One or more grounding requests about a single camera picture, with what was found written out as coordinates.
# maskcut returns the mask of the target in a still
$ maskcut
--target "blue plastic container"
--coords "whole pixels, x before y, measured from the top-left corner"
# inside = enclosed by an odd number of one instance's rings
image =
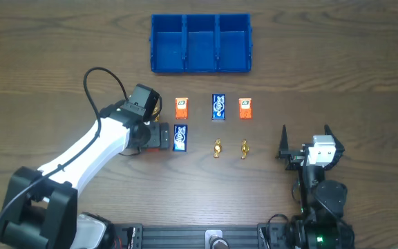
[[[249,14],[152,15],[155,73],[246,73],[252,68]]]

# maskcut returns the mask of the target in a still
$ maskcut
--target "wood grain surface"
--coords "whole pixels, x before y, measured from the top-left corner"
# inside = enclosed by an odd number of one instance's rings
[[[152,73],[150,16],[166,12],[250,12],[251,73]],[[114,157],[82,193],[80,211],[144,225],[298,214],[296,172],[274,159],[281,127],[298,148],[328,123],[346,152],[327,178],[348,187],[357,248],[398,247],[398,0],[0,1],[0,209],[17,168],[52,160],[93,124],[82,88],[92,66],[111,69],[128,91],[153,87],[171,127],[183,123],[174,98],[188,97],[189,141],[187,153]],[[99,107],[122,96],[103,72],[88,85]],[[210,112],[217,92],[227,94],[220,123]],[[239,120],[238,98],[253,99],[253,120]]]

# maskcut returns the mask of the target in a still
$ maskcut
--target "blue snack bar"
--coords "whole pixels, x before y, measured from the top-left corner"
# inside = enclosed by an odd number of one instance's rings
[[[212,120],[225,120],[225,94],[213,94]]]
[[[187,151],[187,133],[188,129],[186,124],[174,125],[173,151]]]

